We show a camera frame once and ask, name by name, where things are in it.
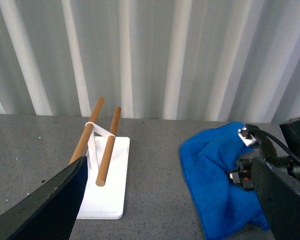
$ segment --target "black cable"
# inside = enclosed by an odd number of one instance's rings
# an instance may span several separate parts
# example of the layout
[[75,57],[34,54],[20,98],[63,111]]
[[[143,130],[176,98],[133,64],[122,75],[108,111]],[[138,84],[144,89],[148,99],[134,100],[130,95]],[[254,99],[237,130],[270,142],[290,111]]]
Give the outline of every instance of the black cable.
[[263,131],[261,129],[250,129],[251,132],[254,133],[260,133],[263,134],[265,136],[267,136],[268,138],[270,138],[271,140],[273,140],[276,144],[278,144],[287,154],[289,154],[299,165],[300,165],[300,157],[298,157],[294,152],[292,152],[286,145],[284,145],[279,139],[277,139],[275,136],[273,136],[272,134]]

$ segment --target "gray table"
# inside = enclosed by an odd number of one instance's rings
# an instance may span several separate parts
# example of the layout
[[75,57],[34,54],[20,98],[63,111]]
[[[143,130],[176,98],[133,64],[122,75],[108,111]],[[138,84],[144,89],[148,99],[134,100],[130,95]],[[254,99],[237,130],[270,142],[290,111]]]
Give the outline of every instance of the gray table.
[[[0,214],[68,165],[86,117],[0,115]],[[98,124],[110,128],[111,119]],[[131,139],[124,214],[119,220],[77,220],[71,239],[204,239],[184,182],[180,145],[224,122],[121,119]],[[277,125],[259,124],[279,136]],[[253,225],[228,239],[274,239]]]

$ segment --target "corrugated wall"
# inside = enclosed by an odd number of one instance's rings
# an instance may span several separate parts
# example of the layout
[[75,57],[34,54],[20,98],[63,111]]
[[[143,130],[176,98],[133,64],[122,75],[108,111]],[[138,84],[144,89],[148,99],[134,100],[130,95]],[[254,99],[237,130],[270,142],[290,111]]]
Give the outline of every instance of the corrugated wall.
[[300,0],[0,0],[0,114],[300,116]]

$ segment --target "blue towel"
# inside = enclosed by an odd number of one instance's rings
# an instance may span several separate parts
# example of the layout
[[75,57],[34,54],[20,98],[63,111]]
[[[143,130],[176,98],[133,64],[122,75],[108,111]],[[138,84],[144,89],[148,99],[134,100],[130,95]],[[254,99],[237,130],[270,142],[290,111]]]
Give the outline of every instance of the blue towel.
[[184,178],[207,240],[226,238],[248,222],[269,229],[255,191],[229,183],[226,175],[240,155],[251,151],[237,135],[243,126],[233,122],[202,131],[180,148]]

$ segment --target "white base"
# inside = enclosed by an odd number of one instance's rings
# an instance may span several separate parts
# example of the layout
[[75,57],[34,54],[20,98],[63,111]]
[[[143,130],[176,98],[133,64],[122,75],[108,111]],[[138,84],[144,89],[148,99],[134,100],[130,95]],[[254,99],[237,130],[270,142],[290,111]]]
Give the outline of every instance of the white base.
[[[107,139],[95,137],[97,159],[102,160]],[[91,169],[88,156],[88,181],[77,219],[120,219],[123,215],[130,139],[117,137],[105,186],[96,186],[98,168]]]

